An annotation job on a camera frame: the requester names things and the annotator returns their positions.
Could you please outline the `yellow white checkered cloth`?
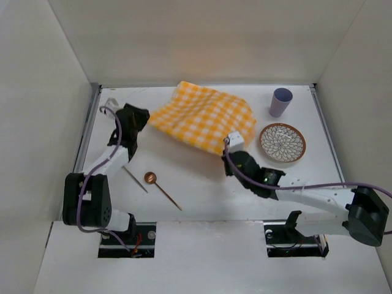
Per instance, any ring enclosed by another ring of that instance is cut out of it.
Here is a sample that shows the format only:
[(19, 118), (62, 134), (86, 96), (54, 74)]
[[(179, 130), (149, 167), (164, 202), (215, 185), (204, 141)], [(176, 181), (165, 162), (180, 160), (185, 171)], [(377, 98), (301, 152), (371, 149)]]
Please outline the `yellow white checkered cloth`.
[(222, 152), (224, 138), (234, 131), (248, 145), (256, 122), (244, 99), (186, 81), (177, 85), (170, 101), (148, 120), (157, 130), (212, 154)]

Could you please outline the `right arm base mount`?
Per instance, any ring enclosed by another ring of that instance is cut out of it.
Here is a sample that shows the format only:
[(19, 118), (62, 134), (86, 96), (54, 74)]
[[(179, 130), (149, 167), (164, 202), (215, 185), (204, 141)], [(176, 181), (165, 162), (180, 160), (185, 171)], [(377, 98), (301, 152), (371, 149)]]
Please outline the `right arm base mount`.
[(266, 251), (270, 258), (321, 257), (330, 249), (325, 235), (303, 236), (283, 222), (263, 223)]

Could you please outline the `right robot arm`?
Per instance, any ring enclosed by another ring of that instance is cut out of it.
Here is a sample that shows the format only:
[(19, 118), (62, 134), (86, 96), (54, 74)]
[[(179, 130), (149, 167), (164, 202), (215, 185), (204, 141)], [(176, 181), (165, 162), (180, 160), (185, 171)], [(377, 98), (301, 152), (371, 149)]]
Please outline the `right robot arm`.
[(260, 198), (300, 203), (320, 210), (306, 214), (292, 211), (285, 227), (303, 236), (344, 235), (379, 247), (386, 233), (389, 208), (378, 195), (391, 196), (381, 187), (366, 183), (305, 184), (282, 170), (260, 167), (245, 151), (222, 154), (225, 174)]

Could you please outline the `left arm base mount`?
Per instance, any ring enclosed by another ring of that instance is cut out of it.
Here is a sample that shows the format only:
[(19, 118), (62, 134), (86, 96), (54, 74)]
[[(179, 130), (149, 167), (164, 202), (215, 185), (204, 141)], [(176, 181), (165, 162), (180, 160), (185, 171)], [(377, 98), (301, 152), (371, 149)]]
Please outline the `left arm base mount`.
[(125, 244), (123, 246), (114, 236), (101, 237), (99, 258), (153, 258), (156, 241), (156, 222), (136, 223), (135, 236), (126, 232), (115, 232)]

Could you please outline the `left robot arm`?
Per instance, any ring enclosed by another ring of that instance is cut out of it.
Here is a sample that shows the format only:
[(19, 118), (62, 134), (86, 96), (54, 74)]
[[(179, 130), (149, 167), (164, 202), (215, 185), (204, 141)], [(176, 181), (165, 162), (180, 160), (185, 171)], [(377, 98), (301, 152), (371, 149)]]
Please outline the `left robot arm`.
[(99, 110), (112, 115), (115, 129), (106, 150), (92, 165), (66, 176), (62, 221), (85, 233), (125, 233), (134, 236), (133, 214), (112, 208), (109, 179), (135, 155), (137, 137), (147, 125), (149, 111), (130, 104), (122, 108), (101, 106)]

